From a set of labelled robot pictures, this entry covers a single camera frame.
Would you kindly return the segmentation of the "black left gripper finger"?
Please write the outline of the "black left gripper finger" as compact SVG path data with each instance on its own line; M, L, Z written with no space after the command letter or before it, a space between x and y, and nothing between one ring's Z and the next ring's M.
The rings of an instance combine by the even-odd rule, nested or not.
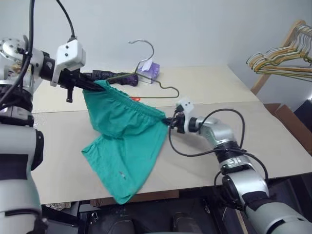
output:
M77 87L84 89L84 90L93 91L93 92L105 91L105 88L91 81L78 81Z
M79 75L79 87L80 88L102 88L102 86L95 83L89 73L80 73Z

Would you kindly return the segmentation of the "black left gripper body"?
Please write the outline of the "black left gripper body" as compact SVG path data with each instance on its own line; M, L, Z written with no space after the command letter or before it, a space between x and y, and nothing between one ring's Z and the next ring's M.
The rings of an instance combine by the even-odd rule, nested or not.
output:
M61 71L58 85L67 90L66 102L73 102L73 90L75 87L81 88L80 69Z

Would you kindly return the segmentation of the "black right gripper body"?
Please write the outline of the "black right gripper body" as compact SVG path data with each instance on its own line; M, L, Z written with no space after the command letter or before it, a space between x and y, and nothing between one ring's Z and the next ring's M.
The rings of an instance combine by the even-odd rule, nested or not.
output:
M176 131L178 133L184 134L184 124L185 124L185 115L183 113L174 113L174 116L172 117L170 128L174 129L176 128Z

